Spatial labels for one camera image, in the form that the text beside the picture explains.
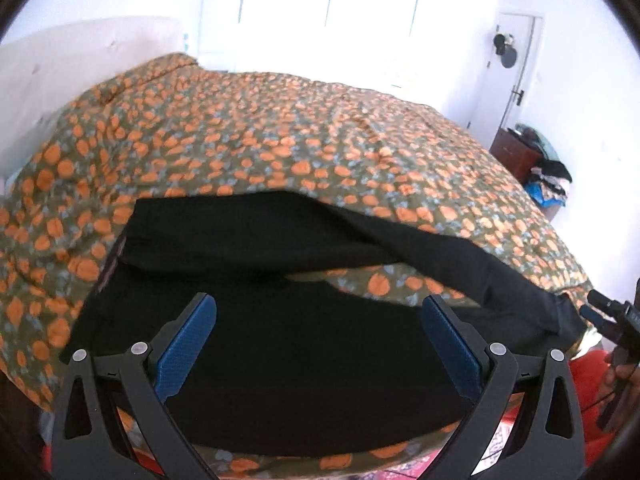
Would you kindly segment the right hand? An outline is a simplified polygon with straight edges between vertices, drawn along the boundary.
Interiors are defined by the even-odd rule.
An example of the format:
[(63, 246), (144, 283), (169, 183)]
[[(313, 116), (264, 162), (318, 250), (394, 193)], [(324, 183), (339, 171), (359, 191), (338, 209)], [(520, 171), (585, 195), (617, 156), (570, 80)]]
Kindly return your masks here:
[(626, 382), (629, 390), (623, 407), (630, 410), (637, 403), (639, 396), (640, 370), (638, 364), (627, 363), (614, 366), (612, 352), (605, 355), (604, 362), (608, 364), (608, 368), (601, 378), (598, 397), (611, 399), (615, 386)]

